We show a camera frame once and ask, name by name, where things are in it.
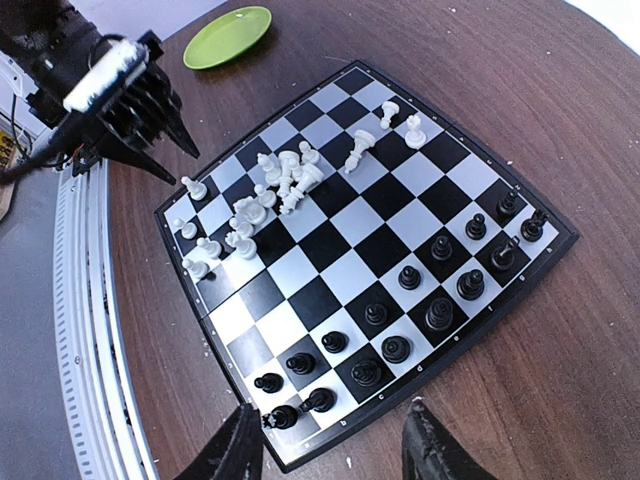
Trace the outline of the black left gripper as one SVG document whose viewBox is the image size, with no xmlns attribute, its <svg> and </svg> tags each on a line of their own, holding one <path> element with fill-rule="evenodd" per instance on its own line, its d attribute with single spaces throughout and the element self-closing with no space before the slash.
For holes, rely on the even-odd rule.
<svg viewBox="0 0 640 480">
<path fill-rule="evenodd" d="M 101 37 L 89 50 L 86 75 L 69 93 L 69 109 L 89 115 L 103 130 L 85 134 L 85 147 L 175 185 L 176 178 L 146 150 L 166 134 L 191 157 L 197 159 L 200 151 L 183 122 L 180 97 L 156 63 L 162 55 L 151 30 L 136 41 Z"/>
</svg>

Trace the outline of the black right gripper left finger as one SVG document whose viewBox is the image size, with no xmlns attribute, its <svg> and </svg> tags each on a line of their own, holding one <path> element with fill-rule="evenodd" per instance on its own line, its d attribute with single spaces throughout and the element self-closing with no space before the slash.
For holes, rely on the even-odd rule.
<svg viewBox="0 0 640 480">
<path fill-rule="evenodd" d="M 240 404 L 176 479 L 262 478 L 263 438 L 260 412 Z"/>
</svg>

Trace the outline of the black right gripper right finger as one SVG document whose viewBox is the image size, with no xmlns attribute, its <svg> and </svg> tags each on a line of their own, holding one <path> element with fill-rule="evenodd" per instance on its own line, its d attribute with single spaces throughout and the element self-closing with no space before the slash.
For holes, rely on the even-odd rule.
<svg viewBox="0 0 640 480">
<path fill-rule="evenodd" d="M 401 445 L 403 479 L 495 479 L 420 399 L 409 407 Z"/>
</svg>

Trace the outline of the black white chessboard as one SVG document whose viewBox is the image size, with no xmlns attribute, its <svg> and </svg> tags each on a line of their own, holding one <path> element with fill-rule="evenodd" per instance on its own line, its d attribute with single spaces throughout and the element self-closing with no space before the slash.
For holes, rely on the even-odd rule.
<svg viewBox="0 0 640 480">
<path fill-rule="evenodd" d="M 381 105 L 400 111 L 380 128 Z M 418 114 L 426 144 L 404 140 Z M 354 133 L 371 133 L 345 173 Z M 279 206 L 305 164 L 324 179 L 288 215 Z M 201 171 L 208 193 L 179 190 L 155 213 L 190 306 L 234 393 L 262 416 L 298 409 L 286 430 L 263 427 L 291 472 L 366 427 L 471 348 L 531 292 L 578 239 L 576 228 L 506 162 L 380 70 L 353 61 L 277 111 Z M 252 196 L 251 225 L 233 209 Z M 228 232 L 251 237 L 240 258 Z M 392 335 L 412 345 L 398 365 Z M 350 370 L 383 363 L 379 388 Z"/>
</svg>

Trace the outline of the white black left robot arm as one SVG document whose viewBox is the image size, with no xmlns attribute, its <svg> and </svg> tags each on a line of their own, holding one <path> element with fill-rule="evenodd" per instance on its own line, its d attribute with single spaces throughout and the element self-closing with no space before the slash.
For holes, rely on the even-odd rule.
<svg viewBox="0 0 640 480">
<path fill-rule="evenodd" d="M 22 163 L 2 170 L 2 184 L 70 158 L 74 175 L 109 159 L 173 185 L 147 153 L 161 135 L 199 156 L 182 101 L 157 64 L 163 50 L 153 31 L 137 40 L 101 34 L 68 1 L 4 1 L 1 50 L 37 86 L 30 111 L 52 130 Z"/>
</svg>

